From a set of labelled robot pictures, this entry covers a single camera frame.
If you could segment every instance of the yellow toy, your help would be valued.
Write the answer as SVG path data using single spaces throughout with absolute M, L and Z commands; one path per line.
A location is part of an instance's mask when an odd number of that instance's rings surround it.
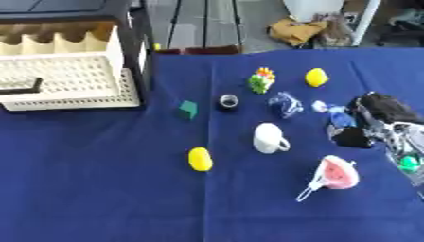
M 306 81 L 311 87 L 319 87 L 328 82 L 328 76 L 323 69 L 314 68 L 307 72 Z
M 195 147 L 188 153 L 188 162 L 197 171 L 208 171 L 212 168 L 213 162 L 209 152 L 204 147 Z

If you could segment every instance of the pink toy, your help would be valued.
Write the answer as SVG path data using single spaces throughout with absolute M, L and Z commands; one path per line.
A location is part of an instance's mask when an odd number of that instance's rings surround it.
M 308 188 L 305 189 L 296 200 L 298 202 L 303 201 L 313 191 L 323 186 L 330 189 L 348 189 L 356 186 L 360 181 L 360 177 L 355 167 L 353 167 L 355 164 L 355 162 L 349 163 L 334 155 L 324 157 L 316 169 L 315 175 L 309 183 Z

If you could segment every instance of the green cube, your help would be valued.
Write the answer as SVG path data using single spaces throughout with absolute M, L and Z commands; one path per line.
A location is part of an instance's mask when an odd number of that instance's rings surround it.
M 197 104 L 195 102 L 184 101 L 178 109 L 178 114 L 188 120 L 192 120 L 197 114 Z

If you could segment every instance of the coffee mug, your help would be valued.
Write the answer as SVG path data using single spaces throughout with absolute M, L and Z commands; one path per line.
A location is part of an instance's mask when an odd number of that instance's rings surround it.
M 277 125 L 271 123 L 263 123 L 256 127 L 254 146 L 257 151 L 264 154 L 290 149 L 290 143 L 283 137 L 283 131 Z

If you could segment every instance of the tripod leg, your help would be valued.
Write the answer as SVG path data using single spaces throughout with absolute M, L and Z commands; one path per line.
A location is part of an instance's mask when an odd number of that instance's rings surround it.
M 240 32 L 240 16 L 239 16 L 239 8 L 237 5 L 237 0 L 233 0 L 233 12 L 234 12 L 234 22 L 236 24 L 236 32 L 238 38 L 238 47 L 241 50 L 243 48 L 243 42 L 241 41 L 241 32 Z
M 209 24 L 209 0 L 204 0 L 204 13 L 203 13 L 203 45 L 202 48 L 207 47 L 207 28 Z
M 170 20 L 170 22 L 172 23 L 172 26 L 171 26 L 170 32 L 169 32 L 167 49 L 170 48 L 170 44 L 172 42 L 172 38 L 173 38 L 174 32 L 175 32 L 175 27 L 178 23 L 178 17 L 180 16 L 181 3 L 182 3 L 182 0 L 177 1 L 177 5 L 175 6 L 175 11 L 174 11 L 174 16 Z

